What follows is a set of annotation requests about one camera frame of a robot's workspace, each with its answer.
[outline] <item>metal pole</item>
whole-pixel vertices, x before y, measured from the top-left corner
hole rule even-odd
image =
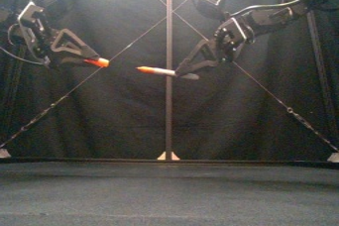
[[[167,69],[173,69],[173,0],[167,0]],[[173,77],[166,77],[166,161],[173,160]]]
[[[327,124],[333,138],[339,141],[339,132],[338,132],[338,125],[337,125],[337,117],[335,117],[335,108],[331,99],[331,88],[329,84],[329,78],[326,73],[325,67],[325,56],[323,50],[321,47],[321,40],[319,40],[319,32],[317,28],[317,19],[314,15],[314,11],[307,13],[307,23],[309,23],[309,30],[311,35],[313,41],[313,48],[315,54],[315,61],[319,73],[319,81],[322,86],[322,94],[323,94],[323,102],[325,102],[325,110],[327,115]]]

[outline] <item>black backdrop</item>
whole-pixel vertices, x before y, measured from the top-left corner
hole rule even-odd
[[[7,117],[3,122],[3,141],[68,94],[6,148],[16,157],[157,159],[166,150],[166,77],[135,68],[166,67],[167,0],[68,1],[72,10],[52,25],[70,28],[112,61],[90,79],[95,67],[50,70],[24,64],[11,99],[8,87],[19,74],[15,61],[2,54],[3,116],[11,112],[11,121]],[[2,2],[11,6],[14,0]],[[227,0],[227,8],[234,13],[254,4],[279,2]],[[213,37],[219,22],[198,13],[190,0],[173,3],[177,67],[202,35]],[[334,57],[331,66],[338,62]],[[237,64],[333,139],[306,18],[259,37],[243,48]],[[181,159],[329,158],[329,147],[234,63],[201,73],[201,80],[173,82],[173,149]]]

